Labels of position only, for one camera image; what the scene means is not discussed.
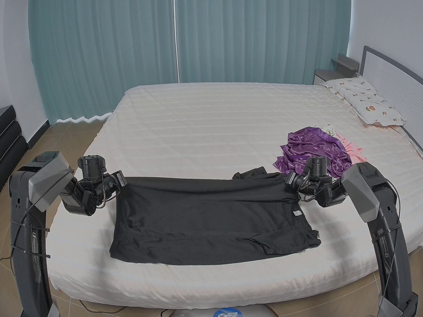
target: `pink clothing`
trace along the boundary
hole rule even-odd
[[[362,151],[363,148],[358,147],[350,139],[346,137],[339,136],[336,134],[338,140],[341,141],[342,145],[344,146],[346,152],[351,157],[352,164],[359,163],[359,162],[366,162],[367,158],[363,156]]]

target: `white wall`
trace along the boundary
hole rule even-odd
[[[423,77],[423,0],[352,0],[348,56],[369,46]]]
[[[28,0],[0,0],[0,108],[10,104],[29,141],[47,117],[31,62]]]

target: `mattress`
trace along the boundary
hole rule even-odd
[[[86,155],[105,157],[125,176],[230,179],[272,163],[289,132],[333,123],[363,148],[398,189],[408,251],[423,241],[423,160],[402,131],[363,125],[323,86],[192,83],[128,90]],[[76,173],[81,178],[80,170]],[[212,308],[298,299],[377,269],[367,225],[351,200],[302,203],[321,245],[297,254],[226,265],[134,264],[112,259],[116,205],[91,216],[60,206],[47,238],[56,289],[97,303],[149,308]]]

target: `teal curtain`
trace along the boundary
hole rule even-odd
[[[351,0],[175,0],[180,82],[312,84],[346,54]]]
[[[50,123],[113,111],[131,87],[178,82],[173,0],[29,0]]]

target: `white headboard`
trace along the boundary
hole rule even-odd
[[[362,75],[406,120],[403,129],[422,149],[423,79],[390,57],[364,46]]]

